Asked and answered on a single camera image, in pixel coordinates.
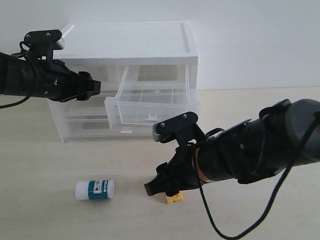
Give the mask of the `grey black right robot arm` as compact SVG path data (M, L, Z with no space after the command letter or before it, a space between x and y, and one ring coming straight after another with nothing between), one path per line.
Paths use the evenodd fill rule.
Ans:
M178 147L144 185L149 196L230 179L251 184L276 176L289 164L320 160L320 103L314 99L284 99L262 109L256 120L228 129L205 133L197 122L197 114L188 111L153 126L156 142L177 141Z

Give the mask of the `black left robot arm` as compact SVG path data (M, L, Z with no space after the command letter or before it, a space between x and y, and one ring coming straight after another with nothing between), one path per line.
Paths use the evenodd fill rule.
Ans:
M0 93L7 96L46 98L65 103L87 101L101 93L101 82L90 73L70 70L63 61L46 62L27 52L26 60L0 54Z

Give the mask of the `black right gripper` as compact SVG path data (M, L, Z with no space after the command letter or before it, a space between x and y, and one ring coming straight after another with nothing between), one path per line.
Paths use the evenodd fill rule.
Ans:
M188 142L184 148L177 147L170 161L156 167L156 177L144 184L147 195L173 196L180 191L198 189L202 182L194 167L195 150L193 142Z

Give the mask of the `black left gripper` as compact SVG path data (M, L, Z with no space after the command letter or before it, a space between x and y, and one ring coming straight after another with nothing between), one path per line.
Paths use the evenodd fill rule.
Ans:
M54 59L48 64L45 60L28 60L27 64L32 72L27 98L66 103L87 101L101 92L100 81L92 79L86 71L71 71L64 61Z

